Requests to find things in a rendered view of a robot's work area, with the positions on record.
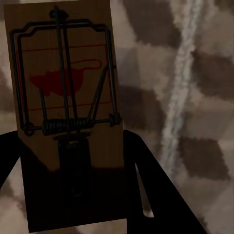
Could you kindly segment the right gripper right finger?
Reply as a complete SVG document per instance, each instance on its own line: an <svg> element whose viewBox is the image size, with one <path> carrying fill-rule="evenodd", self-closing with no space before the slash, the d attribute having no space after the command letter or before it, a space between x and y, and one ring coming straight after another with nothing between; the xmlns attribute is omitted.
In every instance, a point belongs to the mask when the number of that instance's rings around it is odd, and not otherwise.
<svg viewBox="0 0 234 234"><path fill-rule="evenodd" d="M127 234L207 234L143 139L123 129ZM136 165L154 217L143 214Z"/></svg>

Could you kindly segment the mousetrap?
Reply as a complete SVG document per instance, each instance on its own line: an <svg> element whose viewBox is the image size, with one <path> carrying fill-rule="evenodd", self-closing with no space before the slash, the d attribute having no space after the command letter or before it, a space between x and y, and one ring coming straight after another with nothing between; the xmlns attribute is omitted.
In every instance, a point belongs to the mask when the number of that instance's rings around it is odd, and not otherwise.
<svg viewBox="0 0 234 234"><path fill-rule="evenodd" d="M110 0L3 9L29 233L125 219Z"/></svg>

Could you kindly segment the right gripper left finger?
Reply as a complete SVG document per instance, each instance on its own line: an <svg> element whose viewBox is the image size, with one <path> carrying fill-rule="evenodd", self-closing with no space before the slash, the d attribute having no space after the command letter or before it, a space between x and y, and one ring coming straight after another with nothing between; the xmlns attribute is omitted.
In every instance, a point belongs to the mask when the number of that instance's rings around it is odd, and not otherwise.
<svg viewBox="0 0 234 234"><path fill-rule="evenodd" d="M20 156L18 130L0 135L0 188Z"/></svg>

